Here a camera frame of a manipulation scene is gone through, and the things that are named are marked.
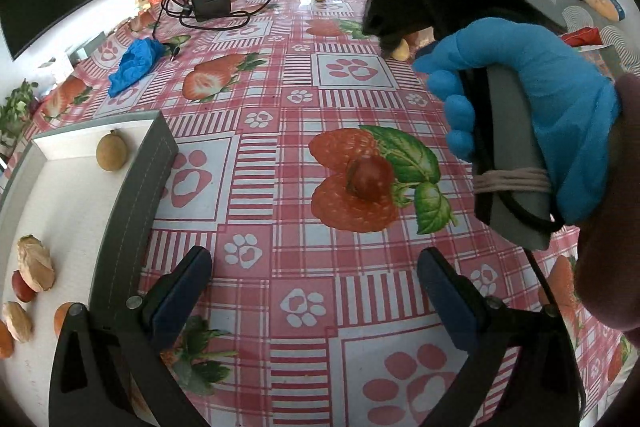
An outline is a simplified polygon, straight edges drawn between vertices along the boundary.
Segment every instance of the strawberry print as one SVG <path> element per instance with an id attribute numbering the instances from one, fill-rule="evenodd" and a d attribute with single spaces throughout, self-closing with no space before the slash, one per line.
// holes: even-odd
<path id="1" fill-rule="evenodd" d="M 576 347 L 580 332 L 580 322 L 577 315 L 578 299 L 575 296 L 574 269 L 571 261 L 564 255 L 559 255 L 546 280 L 556 298 L 558 309 L 569 332 L 572 344 Z M 543 306 L 549 304 L 549 300 L 546 298 L 542 288 L 538 289 L 538 299 Z"/>
<path id="2" fill-rule="evenodd" d="M 89 99 L 92 87 L 74 75 L 60 84 L 42 104 L 42 114 L 47 121 L 59 118 L 68 111 L 69 105 L 80 105 Z"/>
<path id="3" fill-rule="evenodd" d="M 352 128 L 318 134 L 309 142 L 309 152 L 320 165 L 335 172 L 347 172 L 356 158 L 380 154 L 371 133 Z"/>
<path id="4" fill-rule="evenodd" d="M 182 95 L 194 102 L 209 102 L 219 92 L 230 90 L 243 71 L 252 71 L 266 60 L 259 54 L 230 54 L 198 64 L 182 83 Z"/>
<path id="5" fill-rule="evenodd" d="M 611 357 L 611 362 L 609 363 L 609 368 L 607 369 L 607 381 L 614 381 L 622 366 L 625 365 L 626 359 L 628 359 L 629 353 L 631 352 L 631 345 L 626 337 L 623 335 L 620 338 L 620 343 L 616 350 L 613 352 L 613 357 Z"/>
<path id="6" fill-rule="evenodd" d="M 325 179 L 311 196 L 311 213 L 326 226 L 349 232 L 379 232 L 398 219 L 391 196 L 365 201 L 347 191 L 347 176 Z"/>
<path id="7" fill-rule="evenodd" d="M 306 32 L 317 37 L 339 37 L 351 35 L 353 39 L 362 40 L 367 37 L 362 33 L 362 25 L 348 19 L 311 19 L 306 22 L 309 28 Z"/>

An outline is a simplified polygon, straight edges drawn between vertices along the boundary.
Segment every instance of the black cable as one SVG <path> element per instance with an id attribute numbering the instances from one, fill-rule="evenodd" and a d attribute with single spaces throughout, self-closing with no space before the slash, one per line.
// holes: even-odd
<path id="1" fill-rule="evenodd" d="M 154 28 L 153 31 L 151 32 L 151 36 L 152 38 L 156 38 L 156 30 L 158 29 L 158 26 L 160 25 L 160 19 L 162 17 L 162 12 L 165 12 L 169 17 L 172 17 L 174 19 L 178 19 L 180 21 L 180 24 L 182 26 L 184 26 L 185 28 L 193 28 L 195 30 L 211 30 L 211 31 L 228 31 L 228 30 L 237 30 L 239 28 L 242 28 L 244 26 L 246 26 L 249 21 L 251 20 L 251 17 L 255 14 L 257 14 L 258 12 L 264 10 L 267 5 L 271 2 L 272 0 L 266 0 L 263 4 L 260 5 L 259 8 L 253 10 L 252 12 L 247 12 L 246 10 L 236 10 L 235 12 L 230 12 L 228 15 L 222 16 L 222 17 L 218 17 L 221 19 L 225 19 L 225 18 L 235 18 L 235 17 L 244 17 L 246 18 L 244 20 L 244 22 L 242 22 L 241 24 L 237 24 L 235 26 L 226 26 L 226 27 L 212 27 L 212 26 L 196 26 L 193 24 L 187 24 L 184 20 L 185 19 L 195 19 L 196 17 L 192 16 L 191 13 L 193 12 L 193 9 L 191 8 L 191 0 L 162 0 L 160 1 L 160 11 L 158 13 L 158 18 L 156 19 L 156 22 L 154 23 Z M 182 7 L 181 11 L 174 11 L 174 10 L 170 10 L 169 9 L 169 3 L 170 2 L 174 2 L 175 4 L 177 4 L 178 6 Z"/>
<path id="2" fill-rule="evenodd" d="M 540 269 L 538 262 L 536 261 L 535 257 L 533 257 L 533 253 L 530 250 L 527 250 L 526 248 L 523 248 L 523 250 L 524 250 L 524 255 L 527 256 L 527 261 L 529 261 L 529 264 L 531 265 L 533 273 L 536 275 L 536 278 L 538 279 L 540 286 L 542 286 L 542 290 L 546 295 L 546 299 L 549 301 L 549 304 L 551 304 L 556 309 L 556 312 L 560 314 L 560 308 L 558 307 L 558 301 L 556 301 L 556 296 L 551 291 L 551 287 L 549 286 L 549 283 L 546 281 L 546 277 L 542 273 L 542 270 Z M 569 330 L 567 330 L 566 327 L 565 327 L 565 330 L 566 330 L 566 337 L 569 342 L 569 345 L 573 347 L 571 337 L 569 336 Z M 580 395 L 580 418 L 582 418 L 584 416 L 584 409 L 587 406 L 587 396 L 586 396 L 586 393 L 584 392 L 584 384 L 582 382 L 582 377 L 580 375 L 578 360 L 575 358 L 575 356 L 574 356 L 573 369 L 574 369 L 575 378 L 578 384 L 578 394 Z"/>

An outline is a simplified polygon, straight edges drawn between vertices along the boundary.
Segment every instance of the power adapter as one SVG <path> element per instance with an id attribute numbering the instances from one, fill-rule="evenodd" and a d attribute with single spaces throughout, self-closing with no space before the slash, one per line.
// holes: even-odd
<path id="1" fill-rule="evenodd" d="M 231 0 L 191 0 L 191 5 L 198 22 L 228 17 L 231 13 Z"/>

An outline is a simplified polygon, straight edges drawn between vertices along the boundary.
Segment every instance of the blue glove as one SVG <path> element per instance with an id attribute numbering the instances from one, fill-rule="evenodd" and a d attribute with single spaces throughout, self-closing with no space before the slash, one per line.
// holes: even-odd
<path id="1" fill-rule="evenodd" d="M 607 141 L 620 114 L 613 84 L 542 26 L 478 20 L 414 62 L 416 71 L 429 75 L 429 90 L 444 101 L 452 128 L 447 144 L 460 159 L 474 151 L 475 113 L 455 71 L 496 63 L 520 75 L 562 217 L 567 223 L 586 219 L 606 187 Z"/>
<path id="2" fill-rule="evenodd" d="M 136 39 L 120 59 L 120 67 L 109 75 L 111 86 L 108 94 L 117 96 L 131 84 L 135 84 L 145 76 L 158 58 L 164 55 L 164 46 L 155 39 Z"/>

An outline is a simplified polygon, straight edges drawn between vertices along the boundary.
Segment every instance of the orange fruit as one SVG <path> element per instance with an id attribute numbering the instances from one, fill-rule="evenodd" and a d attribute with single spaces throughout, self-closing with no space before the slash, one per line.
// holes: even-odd
<path id="1" fill-rule="evenodd" d="M 73 302 L 65 302 L 60 305 L 56 310 L 56 313 L 53 315 L 53 331 L 55 332 L 56 337 L 60 336 L 62 324 L 65 322 L 66 312 L 71 308 L 71 304 L 73 304 Z"/>

